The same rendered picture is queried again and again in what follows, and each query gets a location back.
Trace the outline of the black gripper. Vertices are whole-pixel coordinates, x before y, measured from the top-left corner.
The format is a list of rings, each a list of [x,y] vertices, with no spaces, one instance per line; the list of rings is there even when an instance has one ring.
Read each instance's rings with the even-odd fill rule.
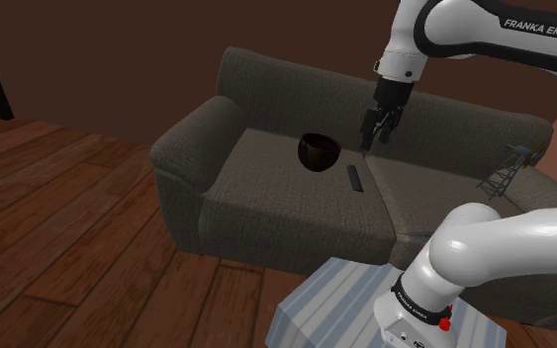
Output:
[[[380,128],[379,141],[381,143],[389,142],[392,132],[401,120],[402,112],[397,110],[407,104],[413,88],[414,84],[410,82],[395,81],[385,77],[378,79],[373,94],[373,100],[377,106],[366,111],[360,126],[362,133],[360,149],[362,151],[368,151],[371,148],[378,128]],[[383,115],[386,114],[388,115],[383,122]]]

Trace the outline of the black remote control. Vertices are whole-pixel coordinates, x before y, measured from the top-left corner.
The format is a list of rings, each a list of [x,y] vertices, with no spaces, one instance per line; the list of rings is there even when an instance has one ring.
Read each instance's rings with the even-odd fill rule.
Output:
[[[363,186],[359,178],[357,168],[354,165],[348,165],[346,169],[352,190],[362,193]]]

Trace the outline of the dark brown bowl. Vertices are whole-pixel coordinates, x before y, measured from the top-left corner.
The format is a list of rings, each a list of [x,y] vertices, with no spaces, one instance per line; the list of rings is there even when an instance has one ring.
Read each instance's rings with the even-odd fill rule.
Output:
[[[323,172],[333,166],[341,152],[340,144],[319,133],[305,133],[298,144],[298,158],[310,171]]]

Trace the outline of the dark grey fabric sofa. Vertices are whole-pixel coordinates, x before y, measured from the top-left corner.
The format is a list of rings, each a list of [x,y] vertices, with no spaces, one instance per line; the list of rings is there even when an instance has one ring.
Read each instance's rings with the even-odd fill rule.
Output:
[[[153,145],[163,219],[183,251],[310,275],[331,257],[407,268],[446,215],[486,203],[477,185],[507,144],[547,145],[530,115],[414,92],[388,143],[359,148],[375,85],[230,47],[216,95]],[[341,146],[305,168],[305,133]],[[363,192],[353,191],[354,165]]]

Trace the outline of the grey windmill tower figure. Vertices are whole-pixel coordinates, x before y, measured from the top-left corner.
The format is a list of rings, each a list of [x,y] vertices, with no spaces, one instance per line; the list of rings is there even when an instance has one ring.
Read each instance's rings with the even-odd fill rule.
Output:
[[[481,181],[477,188],[482,189],[489,199],[502,197],[519,169],[536,163],[545,146],[540,143],[534,150],[523,146],[507,144],[505,149],[511,153],[489,177]]]

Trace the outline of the grey striped robot stand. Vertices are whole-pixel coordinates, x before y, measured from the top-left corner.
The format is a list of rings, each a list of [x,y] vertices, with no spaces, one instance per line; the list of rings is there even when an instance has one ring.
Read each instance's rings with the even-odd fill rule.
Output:
[[[394,348],[383,341],[373,304],[401,270],[328,259],[278,304],[268,348]]]

